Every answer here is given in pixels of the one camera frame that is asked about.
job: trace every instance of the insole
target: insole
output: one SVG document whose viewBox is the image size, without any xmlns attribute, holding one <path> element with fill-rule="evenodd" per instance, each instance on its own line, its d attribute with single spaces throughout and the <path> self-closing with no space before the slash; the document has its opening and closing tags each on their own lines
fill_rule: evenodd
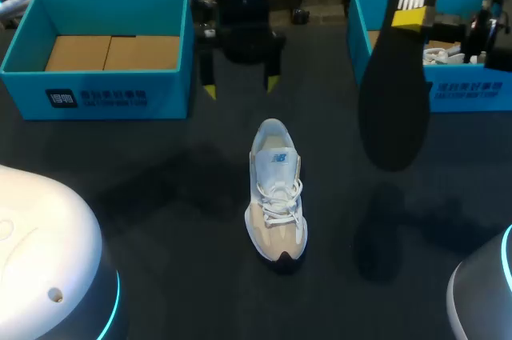
<svg viewBox="0 0 512 340">
<path fill-rule="evenodd" d="M 435 2 L 424 0 L 424 6 L 435 7 Z M 390 171 L 406 168 L 418 155 L 430 117 L 422 64 L 426 36 L 391 26 L 395 11 L 407 3 L 388 1 L 359 94 L 359 129 L 366 154 L 377 167 Z"/>
</svg>

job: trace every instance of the cardboard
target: cardboard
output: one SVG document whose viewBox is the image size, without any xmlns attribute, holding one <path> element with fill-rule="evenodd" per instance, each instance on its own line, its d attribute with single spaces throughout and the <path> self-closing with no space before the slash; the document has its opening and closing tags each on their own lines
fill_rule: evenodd
<svg viewBox="0 0 512 340">
<path fill-rule="evenodd" d="M 177 36 L 112 37 L 105 70 L 175 70 Z"/>
<path fill-rule="evenodd" d="M 57 36 L 45 70 L 103 70 L 110 39 L 110 36 Z"/>
<path fill-rule="evenodd" d="M 375 46 L 375 43 L 377 42 L 379 31 L 378 30 L 369 30 L 368 31 L 368 38 L 370 39 L 371 47 L 373 48 Z M 427 48 L 444 48 L 445 50 L 448 50 L 452 46 L 456 46 L 459 43 L 456 42 L 453 44 L 452 42 L 438 42 L 437 40 L 430 40 L 429 43 L 425 46 L 425 49 Z"/>
<path fill-rule="evenodd" d="M 46 71 L 175 70 L 177 36 L 57 36 Z"/>
</svg>

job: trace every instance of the dark tabletop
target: dark tabletop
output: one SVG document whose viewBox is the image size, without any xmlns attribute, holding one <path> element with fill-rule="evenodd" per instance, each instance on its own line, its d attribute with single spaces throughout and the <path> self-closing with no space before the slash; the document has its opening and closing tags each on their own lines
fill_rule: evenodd
<svg viewBox="0 0 512 340">
<path fill-rule="evenodd" d="M 218 100 L 195 84 L 186 121 L 24 122 L 0 86 L 0 162 L 90 204 L 130 304 L 130 340 L 453 340 L 450 275 L 512 220 L 512 114 L 436 114 L 418 160 L 381 172 L 358 135 L 346 29 L 285 32 L 274 93 L 262 67 L 219 54 Z M 302 156 L 310 237 L 291 276 L 259 261 L 243 220 L 266 118 L 286 124 Z"/>
</svg>

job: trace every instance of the white shoelace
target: white shoelace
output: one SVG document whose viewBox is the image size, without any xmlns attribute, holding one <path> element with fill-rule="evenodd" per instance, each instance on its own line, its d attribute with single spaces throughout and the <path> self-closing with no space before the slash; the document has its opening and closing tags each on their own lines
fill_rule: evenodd
<svg viewBox="0 0 512 340">
<path fill-rule="evenodd" d="M 294 182 L 293 189 L 288 188 L 284 182 L 278 182 L 270 188 L 268 194 L 258 184 L 258 191 L 262 195 L 263 219 L 265 224 L 272 226 L 275 224 L 286 224 L 295 221 L 300 224 L 297 216 L 297 199 L 302 192 L 302 182 L 297 179 Z M 274 196 L 276 192 L 283 191 L 285 198 Z"/>
</svg>

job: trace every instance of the open cardboard box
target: open cardboard box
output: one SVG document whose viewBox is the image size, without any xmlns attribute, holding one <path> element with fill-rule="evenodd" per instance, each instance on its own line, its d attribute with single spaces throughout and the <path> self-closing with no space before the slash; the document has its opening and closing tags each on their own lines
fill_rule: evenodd
<svg viewBox="0 0 512 340">
<path fill-rule="evenodd" d="M 388 0 L 350 0 L 348 47 L 358 86 L 386 16 Z M 456 14 L 466 21 L 478 12 L 482 0 L 437 0 L 436 12 Z M 431 42 L 427 47 L 446 48 Z M 402 62 L 395 62 L 400 67 Z M 489 70 L 483 64 L 425 65 L 425 80 L 430 89 L 431 112 L 473 112 L 512 110 L 512 73 Z M 390 80 L 382 77 L 385 86 Z"/>
<path fill-rule="evenodd" d="M 32 0 L 0 66 L 25 120 L 186 118 L 189 0 Z"/>
</svg>

